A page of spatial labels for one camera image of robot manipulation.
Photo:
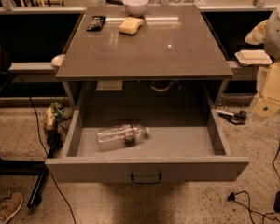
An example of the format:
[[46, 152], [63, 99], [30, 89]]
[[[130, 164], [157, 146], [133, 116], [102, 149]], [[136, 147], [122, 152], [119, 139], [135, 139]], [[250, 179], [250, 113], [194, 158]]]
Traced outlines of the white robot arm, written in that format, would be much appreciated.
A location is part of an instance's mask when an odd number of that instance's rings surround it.
[[250, 44], [262, 42], [264, 51], [273, 58], [268, 67], [257, 73], [257, 94], [250, 104], [258, 119], [273, 116], [280, 109], [280, 4], [268, 20], [262, 21], [248, 35]]

